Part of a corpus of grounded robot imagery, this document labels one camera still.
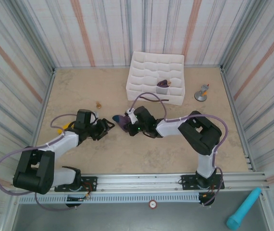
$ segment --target blue handle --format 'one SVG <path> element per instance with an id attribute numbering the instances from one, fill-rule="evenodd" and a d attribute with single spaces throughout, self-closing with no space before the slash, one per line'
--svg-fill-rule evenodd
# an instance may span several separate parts
<path id="1" fill-rule="evenodd" d="M 242 203 L 242 205 L 238 208 L 238 210 L 233 214 L 231 217 L 229 217 L 227 221 L 227 226 L 231 230 L 237 230 L 244 218 L 244 216 L 248 213 L 250 208 L 253 206 L 253 204 L 256 202 L 256 200 L 259 198 L 261 193 L 260 188 L 254 189 L 249 196 L 246 198 L 246 200 Z"/>

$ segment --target silver round base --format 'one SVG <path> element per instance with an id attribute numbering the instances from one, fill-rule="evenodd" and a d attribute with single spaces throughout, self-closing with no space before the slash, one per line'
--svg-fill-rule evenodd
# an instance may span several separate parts
<path id="1" fill-rule="evenodd" d="M 198 100 L 198 101 L 200 101 L 200 102 L 205 101 L 207 98 L 208 98 L 207 95 L 203 95 L 203 96 L 202 96 L 202 95 L 199 93 L 199 91 L 197 91 L 197 92 L 195 93 L 195 99 Z"/>

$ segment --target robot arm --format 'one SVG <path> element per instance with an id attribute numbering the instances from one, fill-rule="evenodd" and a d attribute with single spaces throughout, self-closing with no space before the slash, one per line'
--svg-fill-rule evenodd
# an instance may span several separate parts
<path id="1" fill-rule="evenodd" d="M 200 114 L 193 111 L 190 115 Z M 201 188 L 211 185 L 216 174 L 214 149 L 220 141 L 221 130 L 205 117 L 193 117 L 187 120 L 175 119 L 175 122 L 166 122 L 155 119 L 148 110 L 141 106 L 136 110 L 127 111 L 130 123 L 126 124 L 131 136 L 139 132 L 151 138 L 162 138 L 170 135 L 183 135 L 198 154 L 198 168 L 196 178 Z"/>
<path id="2" fill-rule="evenodd" d="M 55 169 L 55 160 L 87 138 L 100 140 L 114 124 L 106 119 L 98 119 L 97 114 L 89 110 L 79 110 L 76 121 L 72 124 L 73 128 L 70 126 L 65 134 L 47 143 L 47 147 L 22 152 L 13 178 L 15 187 L 40 194 L 46 194 L 51 187 L 58 185 L 80 187 L 80 170 L 73 167 Z"/>

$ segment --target mounting plate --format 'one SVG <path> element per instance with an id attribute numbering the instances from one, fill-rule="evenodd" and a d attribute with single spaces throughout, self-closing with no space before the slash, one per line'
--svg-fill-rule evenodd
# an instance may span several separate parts
<path id="1" fill-rule="evenodd" d="M 81 181 L 83 182 L 88 182 L 91 184 L 92 190 L 89 188 L 89 185 L 86 184 L 86 188 L 91 191 L 95 192 L 97 190 L 97 185 L 98 185 L 98 178 L 97 177 L 81 177 Z M 85 187 L 80 186 L 79 189 L 77 190 L 72 190 L 70 189 L 69 185 L 59 185 L 55 187 L 55 192 L 87 192 Z"/>
<path id="2" fill-rule="evenodd" d="M 218 189 L 220 184 L 221 175 L 217 174 L 213 177 L 214 189 Z M 182 175 L 179 183 L 182 185 L 183 190 L 199 190 L 202 189 L 196 179 L 196 174 L 191 175 Z"/>

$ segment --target white storage tray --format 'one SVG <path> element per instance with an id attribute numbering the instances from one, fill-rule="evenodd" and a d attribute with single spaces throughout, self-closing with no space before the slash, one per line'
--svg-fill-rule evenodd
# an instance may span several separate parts
<path id="1" fill-rule="evenodd" d="M 157 87 L 162 80 L 171 81 L 170 87 Z M 180 54 L 153 54 L 145 52 L 133 53 L 129 69 L 126 93 L 130 101 L 143 92 L 155 93 L 160 99 L 167 99 L 164 103 L 182 105 L 185 96 L 184 56 Z M 144 97 L 157 100 L 153 95 Z"/>

